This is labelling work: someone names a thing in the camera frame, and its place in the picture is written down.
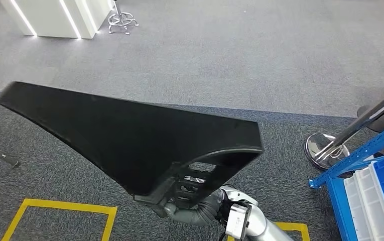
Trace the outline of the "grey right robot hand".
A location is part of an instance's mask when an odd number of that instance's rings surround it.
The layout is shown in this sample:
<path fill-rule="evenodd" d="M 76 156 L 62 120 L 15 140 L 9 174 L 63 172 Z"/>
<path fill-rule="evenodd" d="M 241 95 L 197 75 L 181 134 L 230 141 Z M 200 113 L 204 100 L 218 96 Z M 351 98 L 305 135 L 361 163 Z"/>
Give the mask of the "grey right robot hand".
<path fill-rule="evenodd" d="M 209 225 L 215 220 L 219 210 L 218 190 L 202 199 L 196 206 L 189 209 L 178 208 L 175 203 L 167 202 L 164 211 L 174 221 L 195 226 Z"/>

